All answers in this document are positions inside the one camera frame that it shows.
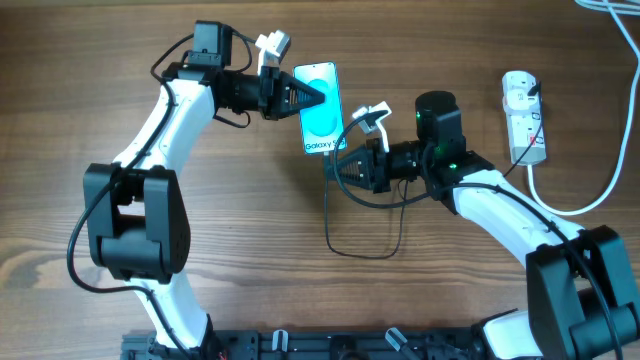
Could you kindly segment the Galaxy S25 smartphone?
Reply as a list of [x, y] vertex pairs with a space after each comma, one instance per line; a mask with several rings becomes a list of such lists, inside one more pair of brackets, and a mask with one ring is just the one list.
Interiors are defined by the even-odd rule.
[[301, 135], [306, 155], [330, 152], [344, 131], [337, 66], [334, 62], [299, 65], [294, 77], [322, 92], [322, 104], [300, 112]]

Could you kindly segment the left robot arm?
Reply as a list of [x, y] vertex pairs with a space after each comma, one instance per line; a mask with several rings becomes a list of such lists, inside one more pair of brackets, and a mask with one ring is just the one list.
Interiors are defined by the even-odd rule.
[[87, 234], [92, 261], [109, 271], [116, 290], [139, 296], [155, 327], [125, 345], [128, 359], [216, 359], [224, 352], [185, 272], [191, 229], [179, 177], [201, 132], [220, 109], [276, 121], [324, 101], [281, 70], [286, 33], [244, 39], [255, 74], [231, 65], [237, 37], [229, 25], [197, 22], [177, 43], [179, 61], [162, 55], [152, 65], [160, 94], [140, 132], [112, 162], [84, 174], [85, 208], [74, 230]]

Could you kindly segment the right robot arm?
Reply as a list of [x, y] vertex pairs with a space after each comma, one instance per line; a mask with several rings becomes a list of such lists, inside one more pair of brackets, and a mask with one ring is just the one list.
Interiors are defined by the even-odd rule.
[[476, 359], [592, 359], [639, 337], [639, 291], [621, 237], [554, 215], [511, 186], [466, 147], [455, 96], [431, 91], [415, 102], [417, 137], [369, 140], [329, 153], [328, 180], [386, 192], [395, 179], [422, 179], [426, 196], [492, 235], [525, 268], [527, 303], [477, 324]]

